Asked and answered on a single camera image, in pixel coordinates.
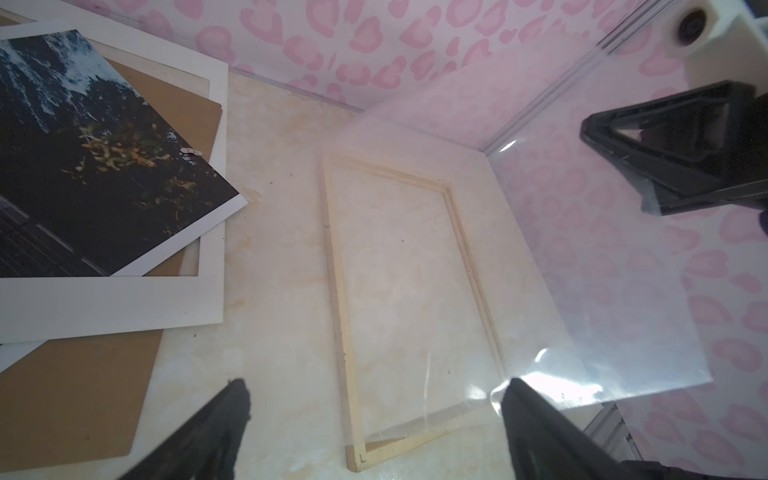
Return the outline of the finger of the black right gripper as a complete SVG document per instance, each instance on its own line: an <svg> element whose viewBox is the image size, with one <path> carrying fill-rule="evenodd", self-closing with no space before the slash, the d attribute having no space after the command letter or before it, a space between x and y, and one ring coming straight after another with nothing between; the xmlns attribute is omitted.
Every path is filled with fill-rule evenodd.
<svg viewBox="0 0 768 480"><path fill-rule="evenodd" d="M668 216L725 205L767 213L767 97L721 81L594 113L581 140Z"/></svg>

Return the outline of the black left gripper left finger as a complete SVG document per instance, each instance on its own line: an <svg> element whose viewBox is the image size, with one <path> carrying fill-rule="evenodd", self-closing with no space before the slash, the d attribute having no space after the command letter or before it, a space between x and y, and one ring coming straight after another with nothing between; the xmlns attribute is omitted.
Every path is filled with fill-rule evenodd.
<svg viewBox="0 0 768 480"><path fill-rule="evenodd" d="M232 380L124 479L233 479L250 416L245 381Z"/></svg>

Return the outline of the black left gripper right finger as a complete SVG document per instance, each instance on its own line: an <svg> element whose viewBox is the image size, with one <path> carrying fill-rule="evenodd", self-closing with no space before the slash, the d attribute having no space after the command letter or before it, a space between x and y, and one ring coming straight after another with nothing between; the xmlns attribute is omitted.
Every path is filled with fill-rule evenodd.
<svg viewBox="0 0 768 480"><path fill-rule="evenodd" d="M501 413L517 479L630 477L629 471L521 379L509 382Z"/></svg>

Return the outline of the light wooden picture frame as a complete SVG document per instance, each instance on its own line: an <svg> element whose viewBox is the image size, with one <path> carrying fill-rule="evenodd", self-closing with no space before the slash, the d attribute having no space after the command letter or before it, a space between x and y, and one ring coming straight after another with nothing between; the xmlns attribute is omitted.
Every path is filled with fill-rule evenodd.
<svg viewBox="0 0 768 480"><path fill-rule="evenodd" d="M442 196L479 318L483 325L488 348L496 369L502 378L507 376L507 369L498 330L491 314L487 295L480 279L479 268L471 250L466 229L462 223L453 185L449 181L432 179L424 175L359 160L346 154L323 154L319 159L321 191L323 195L322 218L330 280L329 288L334 321L334 343L341 394L343 428L344 433L349 436L348 444L345 446L345 458L349 471L361 473L446 436L448 433L442 431L402 434L389 440L366 440L363 414L359 402L357 358L353 347L346 297L347 290L343 275L343 259L337 235L337 217L332 180L332 169L336 166L348 167L376 177L434 191Z"/></svg>

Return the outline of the clear acrylic sheet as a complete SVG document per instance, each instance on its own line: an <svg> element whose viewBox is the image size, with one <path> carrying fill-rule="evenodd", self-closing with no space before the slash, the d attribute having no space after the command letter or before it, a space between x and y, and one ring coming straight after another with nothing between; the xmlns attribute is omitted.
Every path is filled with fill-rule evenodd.
<svg viewBox="0 0 768 480"><path fill-rule="evenodd" d="M502 378L442 196L334 167L367 441L492 422L515 377L559 409L711 380L664 220L580 139L616 83L597 76L507 127L589 49L545 31L473 55L319 153L453 185L506 361Z"/></svg>

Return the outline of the white mat board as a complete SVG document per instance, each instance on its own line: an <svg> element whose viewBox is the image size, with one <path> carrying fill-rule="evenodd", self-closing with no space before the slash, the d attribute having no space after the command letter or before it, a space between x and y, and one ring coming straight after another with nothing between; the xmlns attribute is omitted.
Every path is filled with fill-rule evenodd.
<svg viewBox="0 0 768 480"><path fill-rule="evenodd" d="M32 24L73 27L107 58L227 105L229 67L222 61L63 1L4 1L1 13ZM2 279L2 343L222 322L225 225L196 241L194 276Z"/></svg>

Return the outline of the dark landscape photo print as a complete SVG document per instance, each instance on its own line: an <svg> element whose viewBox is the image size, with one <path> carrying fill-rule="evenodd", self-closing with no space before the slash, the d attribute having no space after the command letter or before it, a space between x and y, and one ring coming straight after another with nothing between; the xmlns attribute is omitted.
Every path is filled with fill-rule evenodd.
<svg viewBox="0 0 768 480"><path fill-rule="evenodd" d="M141 276L245 198L76 30L1 38L1 274Z"/></svg>

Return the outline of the brown cardboard backing board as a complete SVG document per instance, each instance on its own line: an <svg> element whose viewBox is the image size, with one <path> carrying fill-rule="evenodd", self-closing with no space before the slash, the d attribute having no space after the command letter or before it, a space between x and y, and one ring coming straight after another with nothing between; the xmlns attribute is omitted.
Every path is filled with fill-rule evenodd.
<svg viewBox="0 0 768 480"><path fill-rule="evenodd" d="M6 20L1 38L6 28L16 25L30 25L34 33L78 31L67 25ZM87 40L223 176L222 107L109 59ZM196 275L196 240L138 277ZM14 344L1 341L2 470L129 453L161 335L167 329Z"/></svg>

